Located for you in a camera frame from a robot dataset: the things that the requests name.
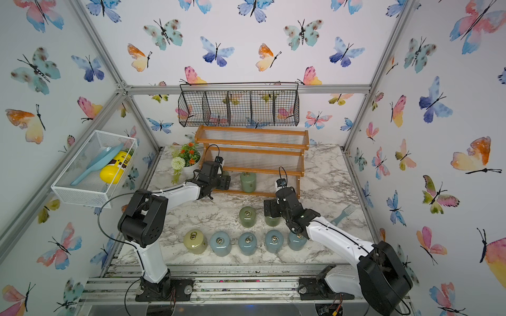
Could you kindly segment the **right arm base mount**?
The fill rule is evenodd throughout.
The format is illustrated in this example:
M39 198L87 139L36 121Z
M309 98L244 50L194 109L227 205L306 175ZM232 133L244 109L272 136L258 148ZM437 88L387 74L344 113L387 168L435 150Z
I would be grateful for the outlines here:
M332 268L337 267L336 265L328 265L315 277L299 278L299 286L297 292L300 295L302 301L305 300L334 300L336 298L344 300L353 300L354 295L345 292L334 292L327 285L324 278Z

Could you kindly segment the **yellow canister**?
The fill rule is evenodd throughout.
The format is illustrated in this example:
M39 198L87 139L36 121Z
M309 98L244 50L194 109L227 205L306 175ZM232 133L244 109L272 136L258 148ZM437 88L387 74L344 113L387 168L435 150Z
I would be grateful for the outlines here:
M192 229L185 234L183 244L191 254L198 255L205 252L208 242L201 230Z

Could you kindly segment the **yellow bottle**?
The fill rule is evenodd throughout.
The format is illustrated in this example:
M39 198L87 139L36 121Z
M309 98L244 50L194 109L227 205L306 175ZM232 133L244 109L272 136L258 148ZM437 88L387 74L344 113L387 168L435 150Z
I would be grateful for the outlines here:
M107 184L117 184L125 172L131 154L126 151L120 151L101 171L100 179Z

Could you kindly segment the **white pot with flowers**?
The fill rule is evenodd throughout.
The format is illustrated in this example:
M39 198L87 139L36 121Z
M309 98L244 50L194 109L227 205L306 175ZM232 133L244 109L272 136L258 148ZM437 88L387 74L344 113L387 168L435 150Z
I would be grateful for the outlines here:
M175 148L172 155L171 167L173 170L172 184L179 184L183 180L194 178L199 168L201 151L195 142L189 142Z

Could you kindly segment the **blue canister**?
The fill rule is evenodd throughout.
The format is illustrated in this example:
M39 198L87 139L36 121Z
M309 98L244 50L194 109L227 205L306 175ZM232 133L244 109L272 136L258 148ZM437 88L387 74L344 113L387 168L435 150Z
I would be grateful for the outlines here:
M252 256L257 249L257 238L253 233L243 233L238 239L238 246L243 255Z
M212 235L209 245L218 257L225 257L231 252L231 239L224 231L217 231Z
M278 254L283 247L284 237L280 231L270 230L265 236L264 243L268 252Z
M305 238L302 234L289 233L288 235L288 246L293 251L301 251L308 239Z

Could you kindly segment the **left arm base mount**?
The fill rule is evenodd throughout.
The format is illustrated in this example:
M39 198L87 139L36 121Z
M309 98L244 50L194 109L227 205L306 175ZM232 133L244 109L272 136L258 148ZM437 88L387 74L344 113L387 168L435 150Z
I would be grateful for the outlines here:
M145 276L136 290L136 302L189 302L193 292L192 279L173 278L170 271L159 281L151 283Z

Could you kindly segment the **teal dustpan scoop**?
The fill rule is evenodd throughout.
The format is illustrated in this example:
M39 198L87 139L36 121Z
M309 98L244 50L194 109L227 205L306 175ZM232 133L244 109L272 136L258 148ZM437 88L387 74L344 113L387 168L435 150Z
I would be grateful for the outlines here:
M80 184L92 172L99 171L109 164L109 162L123 149L123 145L115 147L107 147L102 150L92 161L88 164L87 169L71 183L71 186Z

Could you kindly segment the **white mesh wall basket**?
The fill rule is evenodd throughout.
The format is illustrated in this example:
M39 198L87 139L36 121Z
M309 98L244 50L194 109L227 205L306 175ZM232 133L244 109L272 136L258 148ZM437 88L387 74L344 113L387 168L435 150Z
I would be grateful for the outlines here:
M95 130L51 185L65 204L110 208L115 191L132 169L138 141Z

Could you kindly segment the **teal small brush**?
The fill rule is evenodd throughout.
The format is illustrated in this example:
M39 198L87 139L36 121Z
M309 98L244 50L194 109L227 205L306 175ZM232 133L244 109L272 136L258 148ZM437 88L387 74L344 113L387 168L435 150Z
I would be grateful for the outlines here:
M335 226L338 226L342 220L350 216L356 211L355 205L348 205L346 208L344 208L339 216L334 218L334 220L331 221L331 223Z

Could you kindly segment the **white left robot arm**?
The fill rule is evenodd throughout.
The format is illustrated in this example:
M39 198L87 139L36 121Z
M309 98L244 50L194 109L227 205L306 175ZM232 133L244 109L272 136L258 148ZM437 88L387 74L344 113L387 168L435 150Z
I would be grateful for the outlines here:
M159 284L169 275L158 239L166 213L181 204L210 198L214 189L228 190L231 178L223 173L223 158L204 162L194 177L183 184L160 191L137 190L118 223L118 230L136 250L143 279Z

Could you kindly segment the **green canister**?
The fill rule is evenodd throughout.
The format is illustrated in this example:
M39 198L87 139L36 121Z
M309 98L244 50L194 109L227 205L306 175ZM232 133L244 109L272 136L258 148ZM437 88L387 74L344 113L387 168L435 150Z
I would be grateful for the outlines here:
M281 217L269 217L269 216L265 216L265 222L266 222L266 225L275 227L275 226L278 226L280 224Z
M251 228L256 224L256 210L253 207L243 207L239 212L240 224L245 228Z
M254 172L242 172L240 175L241 190L245 193L253 193L256 191L257 176Z

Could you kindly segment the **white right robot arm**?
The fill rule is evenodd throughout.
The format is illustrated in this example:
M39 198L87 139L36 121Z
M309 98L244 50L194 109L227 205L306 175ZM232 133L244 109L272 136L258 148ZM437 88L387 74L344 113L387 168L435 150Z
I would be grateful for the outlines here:
M281 217L292 233L317 242L354 267L353 276L339 276L337 267L324 273L324 282L336 294L363 297L380 315L391 315L413 287L401 259L387 242L362 240L338 228L317 211L305 208L295 189L277 190L275 198L264 200L264 214Z

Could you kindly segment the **wooden three-tier shelf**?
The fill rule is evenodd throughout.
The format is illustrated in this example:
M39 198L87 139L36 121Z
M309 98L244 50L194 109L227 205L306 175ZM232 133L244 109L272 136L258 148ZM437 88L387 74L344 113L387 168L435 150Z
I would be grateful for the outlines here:
M307 131L199 126L195 141L204 145L202 162L220 156L228 172L275 175L282 167L285 175L295 177L293 187L300 194L310 147Z

